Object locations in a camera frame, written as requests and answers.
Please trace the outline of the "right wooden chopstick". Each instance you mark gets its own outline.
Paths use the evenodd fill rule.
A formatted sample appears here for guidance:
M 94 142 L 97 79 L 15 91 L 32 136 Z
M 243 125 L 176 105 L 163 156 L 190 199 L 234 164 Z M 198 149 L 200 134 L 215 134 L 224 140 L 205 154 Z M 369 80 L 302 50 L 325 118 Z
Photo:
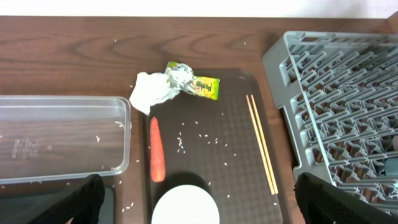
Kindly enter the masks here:
M 268 170 L 269 170 L 269 173 L 270 173 L 272 188 L 274 190 L 274 194 L 278 194 L 279 191 L 278 191 L 277 183 L 276 183 L 276 180 L 275 180 L 274 170 L 272 168 L 271 159 L 270 159 L 270 156 L 269 156 L 269 152 L 268 152 L 268 148 L 267 148 L 267 144 L 266 144 L 266 139 L 265 139 L 265 135 L 264 135 L 264 132 L 263 132 L 261 119 L 259 117 L 256 101 L 255 101 L 253 95 L 251 95 L 251 100 L 252 100 L 252 104 L 254 106 L 254 113 L 255 113 L 256 120 L 257 120 L 257 125 L 258 125 L 258 128 L 259 128 L 259 134 L 260 134 L 260 138 L 261 138 L 261 142 L 262 142 L 262 146 L 263 146 L 263 151 L 265 153 L 267 167 L 268 167 Z

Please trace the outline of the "brown serving tray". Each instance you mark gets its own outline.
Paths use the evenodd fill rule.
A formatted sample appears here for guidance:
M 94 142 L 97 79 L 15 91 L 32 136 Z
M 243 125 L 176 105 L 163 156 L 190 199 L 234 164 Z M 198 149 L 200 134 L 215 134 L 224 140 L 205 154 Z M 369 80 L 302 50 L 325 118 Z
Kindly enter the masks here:
M 220 80 L 218 100 L 180 93 L 153 106 L 150 116 L 139 117 L 144 221 L 151 222 L 155 205 L 166 191 L 193 184 L 214 198 L 221 223 L 290 223 L 289 204 L 256 78 L 238 69 L 198 69 L 195 74 Z M 275 195 L 271 195 L 267 183 L 246 95 L 253 113 L 251 95 L 256 101 L 279 191 Z M 166 178 L 160 183 L 150 177 L 152 116 L 158 119 L 165 154 Z

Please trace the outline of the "orange carrot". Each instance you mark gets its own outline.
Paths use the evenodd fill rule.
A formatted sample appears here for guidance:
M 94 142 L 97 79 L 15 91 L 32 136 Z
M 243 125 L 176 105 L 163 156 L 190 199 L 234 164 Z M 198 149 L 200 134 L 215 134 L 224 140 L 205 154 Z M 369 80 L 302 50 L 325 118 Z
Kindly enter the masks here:
M 158 119 L 150 120 L 150 176 L 153 182 L 165 179 L 165 157 Z

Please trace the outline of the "light blue rice bowl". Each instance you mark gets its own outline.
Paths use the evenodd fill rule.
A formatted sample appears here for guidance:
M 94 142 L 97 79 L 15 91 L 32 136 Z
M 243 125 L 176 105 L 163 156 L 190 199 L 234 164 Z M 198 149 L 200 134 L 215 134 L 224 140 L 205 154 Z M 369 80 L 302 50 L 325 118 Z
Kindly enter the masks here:
M 220 213 L 213 197 L 195 185 L 179 185 L 168 190 L 157 202 L 152 224 L 220 224 Z

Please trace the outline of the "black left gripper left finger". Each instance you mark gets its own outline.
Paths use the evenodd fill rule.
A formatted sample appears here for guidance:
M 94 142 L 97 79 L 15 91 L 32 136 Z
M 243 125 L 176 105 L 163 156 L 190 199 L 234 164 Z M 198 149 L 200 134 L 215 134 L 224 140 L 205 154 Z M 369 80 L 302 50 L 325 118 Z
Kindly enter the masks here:
M 98 174 L 89 175 L 77 184 L 28 209 L 28 223 L 97 224 L 104 202 L 105 187 Z

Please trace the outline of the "clear plastic bin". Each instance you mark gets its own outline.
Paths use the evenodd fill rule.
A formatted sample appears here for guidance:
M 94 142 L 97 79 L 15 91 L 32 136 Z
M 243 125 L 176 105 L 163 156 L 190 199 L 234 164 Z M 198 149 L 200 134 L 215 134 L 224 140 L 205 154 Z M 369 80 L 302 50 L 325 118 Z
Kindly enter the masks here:
M 119 175 L 131 128 L 123 97 L 3 95 L 1 185 Z

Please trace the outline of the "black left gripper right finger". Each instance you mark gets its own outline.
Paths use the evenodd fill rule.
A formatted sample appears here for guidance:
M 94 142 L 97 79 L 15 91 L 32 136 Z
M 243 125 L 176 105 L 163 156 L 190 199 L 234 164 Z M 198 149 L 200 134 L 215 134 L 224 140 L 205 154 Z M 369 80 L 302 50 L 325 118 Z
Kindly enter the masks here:
M 306 223 L 397 223 L 396 217 L 308 172 L 299 175 L 295 183 L 295 198 Z

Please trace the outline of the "foil yellow snack wrapper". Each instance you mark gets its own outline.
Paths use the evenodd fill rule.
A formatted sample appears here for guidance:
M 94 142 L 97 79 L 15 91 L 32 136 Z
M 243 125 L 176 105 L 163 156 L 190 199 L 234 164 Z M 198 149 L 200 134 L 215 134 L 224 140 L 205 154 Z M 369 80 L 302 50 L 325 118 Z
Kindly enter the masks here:
M 184 91 L 211 100 L 218 100 L 220 80 L 218 78 L 194 75 L 187 64 L 171 61 L 167 64 L 165 74 L 171 88 Z

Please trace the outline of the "grey dishwasher rack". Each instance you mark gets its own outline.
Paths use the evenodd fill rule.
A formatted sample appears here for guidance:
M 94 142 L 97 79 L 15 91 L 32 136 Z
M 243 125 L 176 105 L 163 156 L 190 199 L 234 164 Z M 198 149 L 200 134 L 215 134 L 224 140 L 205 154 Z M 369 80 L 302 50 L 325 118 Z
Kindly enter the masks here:
M 262 62 L 298 164 L 397 215 L 397 36 L 286 32 Z

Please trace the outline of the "white napkin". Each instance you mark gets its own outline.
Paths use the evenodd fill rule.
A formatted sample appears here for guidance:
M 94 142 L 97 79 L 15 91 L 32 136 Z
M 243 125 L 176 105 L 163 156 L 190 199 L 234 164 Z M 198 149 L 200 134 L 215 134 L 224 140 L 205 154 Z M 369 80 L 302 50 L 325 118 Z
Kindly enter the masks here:
M 170 87 L 166 74 L 140 72 L 129 101 L 135 109 L 148 116 L 151 106 L 172 100 L 179 93 L 179 90 Z

